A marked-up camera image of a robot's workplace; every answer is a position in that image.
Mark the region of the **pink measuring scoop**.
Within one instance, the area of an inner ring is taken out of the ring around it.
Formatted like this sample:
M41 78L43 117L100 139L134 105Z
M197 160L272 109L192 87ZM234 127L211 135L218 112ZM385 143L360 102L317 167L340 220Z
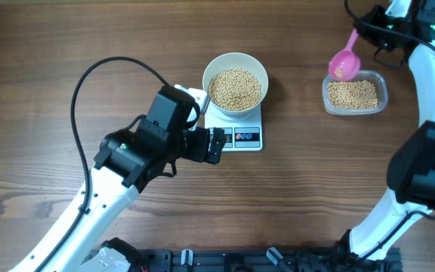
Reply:
M353 52L353 46L356 40L359 38L359 34L356 29L353 29L350 34L350 38L347 41L344 49L339 51L330 61L329 61L329 75L335 79L342 82L350 81L353 79L359 72L361 67L360 58ZM344 75L341 79L338 79L335 76L335 68L341 66L344 72Z

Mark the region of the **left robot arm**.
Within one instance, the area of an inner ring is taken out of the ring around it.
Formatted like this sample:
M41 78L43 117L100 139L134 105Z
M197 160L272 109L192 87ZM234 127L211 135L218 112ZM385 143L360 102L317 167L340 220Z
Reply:
M216 165L224 131L200 128L208 108L206 91L163 86L148 114L134 131L123 128L101 142L75 198L39 244L16 265L16 271L75 271L116 217L167 164L179 158Z

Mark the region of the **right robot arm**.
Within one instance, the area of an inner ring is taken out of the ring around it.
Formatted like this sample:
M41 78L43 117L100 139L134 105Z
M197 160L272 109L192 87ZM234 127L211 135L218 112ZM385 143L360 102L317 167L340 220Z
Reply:
M387 190L369 213L335 244L330 268L391 271L392 245L417 221L435 221L435 1L391 1L353 19L353 36L378 51L404 50L419 108L418 130L395 152L387 167Z

